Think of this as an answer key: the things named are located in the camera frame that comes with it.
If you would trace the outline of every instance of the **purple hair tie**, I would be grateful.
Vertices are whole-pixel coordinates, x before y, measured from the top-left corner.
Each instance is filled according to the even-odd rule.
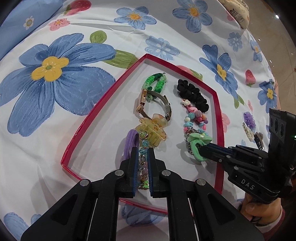
[[[123,151],[123,159],[127,160],[131,156],[131,149],[139,147],[139,134],[135,129],[131,129],[126,136],[126,144]]]

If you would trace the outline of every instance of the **green braided bracelet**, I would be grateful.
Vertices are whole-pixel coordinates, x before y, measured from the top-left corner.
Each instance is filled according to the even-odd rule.
[[[165,76],[165,73],[157,73],[157,74],[149,76],[146,79],[146,81],[144,82],[142,89],[152,90],[151,84],[154,81],[157,81],[157,84],[154,87],[154,91],[160,94],[163,87],[164,87],[165,82],[167,82],[167,77]],[[148,102],[155,99],[155,98],[156,98],[155,96],[152,96],[150,94],[148,94],[146,96],[146,100]]]

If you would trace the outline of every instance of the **person's hand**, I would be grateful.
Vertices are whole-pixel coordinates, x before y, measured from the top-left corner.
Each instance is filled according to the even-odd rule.
[[[251,200],[252,196],[246,193],[241,209],[241,214],[244,215],[249,221],[251,221],[253,216],[261,217],[258,223],[261,225],[267,225],[277,220],[280,216],[280,198],[277,198],[270,204],[251,202]]]

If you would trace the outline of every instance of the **floor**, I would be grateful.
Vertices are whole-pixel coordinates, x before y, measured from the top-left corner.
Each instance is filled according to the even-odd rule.
[[[244,0],[249,30],[256,38],[279,85],[281,108],[296,114],[296,47],[273,10],[263,0]]]

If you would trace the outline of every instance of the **light blue flower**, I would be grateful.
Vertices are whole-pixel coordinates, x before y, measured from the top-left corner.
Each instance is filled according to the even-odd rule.
[[[136,29],[145,29],[146,24],[156,24],[156,19],[149,16],[149,10],[146,7],[137,7],[131,10],[127,7],[122,7],[116,10],[121,17],[115,18],[116,23],[128,23]]]
[[[270,139],[269,126],[268,126],[268,125],[266,125],[266,126],[265,126],[265,128],[266,128],[266,130],[267,130],[267,137]]]
[[[180,50],[170,45],[170,43],[162,38],[155,38],[149,36],[146,39],[146,44],[149,46],[145,48],[145,51],[164,60],[174,60],[172,55],[179,55]]]
[[[258,99],[260,100],[260,105],[264,105],[266,103],[266,113],[269,113],[269,108],[275,108],[277,103],[276,92],[271,84],[272,82],[272,79],[270,79],[269,82],[264,81],[259,84],[259,87],[262,90],[258,93]]]
[[[40,217],[40,214],[34,214],[31,217],[31,225]],[[22,234],[29,227],[26,222],[16,213],[6,214],[3,218],[3,223],[17,241],[20,241]]]
[[[173,15],[179,19],[186,19],[186,28],[193,33],[198,33],[202,25],[209,26],[213,20],[206,13],[207,3],[203,0],[177,0],[181,7],[173,10]]]
[[[83,66],[114,58],[114,48],[78,44],[83,38],[80,33],[64,35],[50,46],[37,44],[19,57],[25,67],[0,83],[0,106],[21,94],[8,120],[10,133],[31,135],[51,116],[55,102],[73,114],[87,115],[115,82],[105,70]]]
[[[204,45],[202,50],[208,60],[205,58],[199,58],[200,62],[216,75],[216,82],[222,85],[227,93],[231,94],[235,99],[238,99],[238,94],[236,93],[238,87],[237,80],[235,79],[233,73],[229,71],[231,58],[228,53],[222,54],[218,59],[217,45]]]
[[[259,60],[259,62],[262,62],[262,54],[261,54],[261,49],[259,45],[257,44],[256,41],[252,40],[250,41],[251,43],[251,48],[254,50],[254,55],[253,55],[253,60]]]
[[[125,204],[121,216],[130,226],[148,226],[159,223],[167,215]]]
[[[239,33],[230,33],[228,40],[228,45],[233,48],[233,51],[237,52],[240,49],[242,49],[242,37],[239,35]]]

